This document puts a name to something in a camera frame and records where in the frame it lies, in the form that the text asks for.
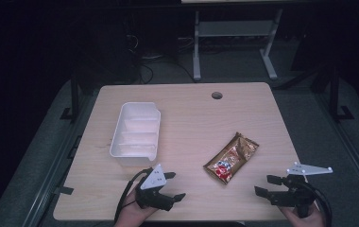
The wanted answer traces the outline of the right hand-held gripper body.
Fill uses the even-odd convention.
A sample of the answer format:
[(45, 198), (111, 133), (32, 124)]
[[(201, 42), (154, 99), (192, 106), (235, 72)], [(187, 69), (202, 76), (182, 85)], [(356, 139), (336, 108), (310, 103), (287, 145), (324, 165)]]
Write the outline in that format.
[(294, 207), (299, 218), (309, 216), (309, 207), (317, 201), (326, 218), (332, 217), (332, 208), (325, 195), (306, 181), (306, 176), (331, 174), (333, 169), (329, 167), (309, 166), (295, 162), (286, 169), (286, 177), (282, 177), (282, 185), (288, 188), (283, 192), (271, 192), (272, 205), (281, 207)]

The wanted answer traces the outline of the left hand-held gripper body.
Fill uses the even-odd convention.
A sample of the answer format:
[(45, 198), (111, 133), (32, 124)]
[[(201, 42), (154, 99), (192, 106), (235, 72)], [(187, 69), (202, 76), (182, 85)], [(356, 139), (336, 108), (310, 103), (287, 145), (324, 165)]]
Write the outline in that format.
[(141, 208), (153, 207), (160, 210), (169, 211), (174, 204), (173, 197), (168, 197), (160, 193), (160, 190), (166, 185), (167, 180), (164, 177), (161, 165), (149, 168), (146, 176), (135, 188), (135, 200)]

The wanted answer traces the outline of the person's right hand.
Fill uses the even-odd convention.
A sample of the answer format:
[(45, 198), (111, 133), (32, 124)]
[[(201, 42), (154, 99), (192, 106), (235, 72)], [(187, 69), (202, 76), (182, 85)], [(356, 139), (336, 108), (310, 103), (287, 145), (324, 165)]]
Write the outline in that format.
[(290, 207), (279, 206), (279, 210), (293, 227), (325, 227), (325, 219), (314, 204), (309, 207), (309, 216), (306, 218), (299, 218), (298, 212)]

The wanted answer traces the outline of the person's left hand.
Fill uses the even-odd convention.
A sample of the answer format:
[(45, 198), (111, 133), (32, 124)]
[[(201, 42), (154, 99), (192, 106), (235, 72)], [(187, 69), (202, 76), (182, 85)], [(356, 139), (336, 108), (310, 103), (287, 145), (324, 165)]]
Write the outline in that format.
[(156, 211), (157, 208), (153, 207), (141, 208), (135, 200), (135, 190), (132, 190), (124, 200), (124, 207), (114, 227), (140, 227)]

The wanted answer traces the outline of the brown and red snack packet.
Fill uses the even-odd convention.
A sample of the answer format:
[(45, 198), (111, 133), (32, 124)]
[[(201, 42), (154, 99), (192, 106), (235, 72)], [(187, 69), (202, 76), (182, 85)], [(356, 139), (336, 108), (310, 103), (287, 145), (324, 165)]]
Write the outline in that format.
[(223, 184), (228, 184), (236, 172), (254, 155), (259, 145), (237, 132), (203, 168)]

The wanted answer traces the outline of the white plastic divided bin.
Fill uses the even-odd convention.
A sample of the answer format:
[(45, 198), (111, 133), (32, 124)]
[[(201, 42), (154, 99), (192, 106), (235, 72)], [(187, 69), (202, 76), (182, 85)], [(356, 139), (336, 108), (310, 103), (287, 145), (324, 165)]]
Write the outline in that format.
[(153, 102), (121, 107), (111, 141), (111, 156), (121, 166), (153, 166), (157, 161), (161, 112)]

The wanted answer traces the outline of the black metal stand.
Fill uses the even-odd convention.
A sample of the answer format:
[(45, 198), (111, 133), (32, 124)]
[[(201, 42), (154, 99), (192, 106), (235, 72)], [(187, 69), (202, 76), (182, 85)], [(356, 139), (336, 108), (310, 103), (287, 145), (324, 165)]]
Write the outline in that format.
[(354, 116), (347, 106), (339, 106), (339, 72), (335, 66), (332, 67), (330, 76), (330, 100), (329, 100), (329, 113), (332, 119), (339, 123), (341, 120), (350, 120)]
[(75, 122), (79, 112), (79, 87), (78, 87), (77, 77), (75, 75), (71, 76), (70, 85), (71, 85), (71, 107), (65, 108), (60, 118), (62, 120), (70, 120), (71, 122)]

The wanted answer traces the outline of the black table edge bracket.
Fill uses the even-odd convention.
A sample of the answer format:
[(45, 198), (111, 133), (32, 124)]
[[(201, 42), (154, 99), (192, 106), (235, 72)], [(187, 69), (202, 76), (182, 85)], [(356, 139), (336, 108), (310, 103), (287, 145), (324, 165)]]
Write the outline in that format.
[(71, 187), (59, 186), (59, 187), (55, 188), (54, 193), (56, 195), (59, 195), (59, 194), (71, 195), (73, 193), (73, 191), (74, 191), (74, 189)]

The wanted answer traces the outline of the white metal desk frame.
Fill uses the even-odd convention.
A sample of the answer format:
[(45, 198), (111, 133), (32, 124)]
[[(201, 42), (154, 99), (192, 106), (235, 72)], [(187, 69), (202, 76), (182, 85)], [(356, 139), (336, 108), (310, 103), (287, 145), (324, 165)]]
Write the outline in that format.
[(269, 57), (271, 47), (282, 17), (282, 9), (278, 9), (272, 20), (257, 21), (200, 21), (199, 12), (195, 15), (194, 52), (193, 52), (193, 79), (201, 80), (199, 60), (199, 39), (211, 37), (267, 37), (267, 43), (260, 49), (261, 59), (265, 65), (268, 77), (278, 78), (272, 61)]

